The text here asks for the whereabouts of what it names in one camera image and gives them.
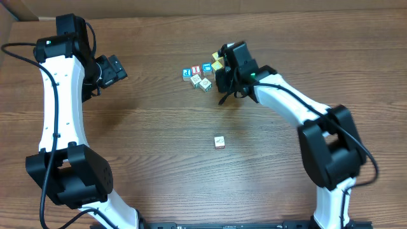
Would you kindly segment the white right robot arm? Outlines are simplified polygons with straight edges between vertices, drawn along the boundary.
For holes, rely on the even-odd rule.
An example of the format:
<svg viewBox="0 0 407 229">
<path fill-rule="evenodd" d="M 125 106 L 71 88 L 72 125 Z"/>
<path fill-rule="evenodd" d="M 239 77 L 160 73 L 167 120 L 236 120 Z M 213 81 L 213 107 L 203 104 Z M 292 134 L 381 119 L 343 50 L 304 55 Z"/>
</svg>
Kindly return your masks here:
<svg viewBox="0 0 407 229">
<path fill-rule="evenodd" d="M 289 85 L 270 66 L 259 67 L 246 42 L 224 44 L 216 53 L 225 67 L 215 73 L 225 96 L 250 97 L 296 128 L 303 167 L 317 187 L 310 228 L 371 228 L 350 219 L 350 194 L 366 152 L 350 111 L 315 102 Z"/>
</svg>

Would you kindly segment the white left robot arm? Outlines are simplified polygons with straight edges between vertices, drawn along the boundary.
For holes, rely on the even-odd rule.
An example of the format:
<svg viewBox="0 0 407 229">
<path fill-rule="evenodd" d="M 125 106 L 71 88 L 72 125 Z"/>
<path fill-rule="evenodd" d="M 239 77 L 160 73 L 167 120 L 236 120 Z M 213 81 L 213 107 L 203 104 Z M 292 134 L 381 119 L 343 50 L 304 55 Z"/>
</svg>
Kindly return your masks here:
<svg viewBox="0 0 407 229">
<path fill-rule="evenodd" d="M 25 168 L 42 198 L 90 214 L 106 228 L 138 228 L 139 213 L 113 188 L 107 160 L 89 147 L 83 103 L 127 73 L 115 56 L 95 56 L 92 28 L 73 14 L 56 18 L 55 36 L 34 48 L 44 86 L 44 124 L 39 152 Z"/>
</svg>

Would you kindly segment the wooden block red side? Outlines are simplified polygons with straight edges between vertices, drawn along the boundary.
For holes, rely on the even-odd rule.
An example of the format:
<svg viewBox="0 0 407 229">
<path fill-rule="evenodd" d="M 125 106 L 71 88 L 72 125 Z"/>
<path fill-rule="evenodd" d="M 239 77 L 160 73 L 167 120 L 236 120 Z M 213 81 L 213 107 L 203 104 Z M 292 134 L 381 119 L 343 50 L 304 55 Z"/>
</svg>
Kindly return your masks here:
<svg viewBox="0 0 407 229">
<path fill-rule="evenodd" d="M 223 136 L 217 136 L 214 138 L 214 145 L 216 149 L 224 149 L 225 141 Z"/>
</svg>

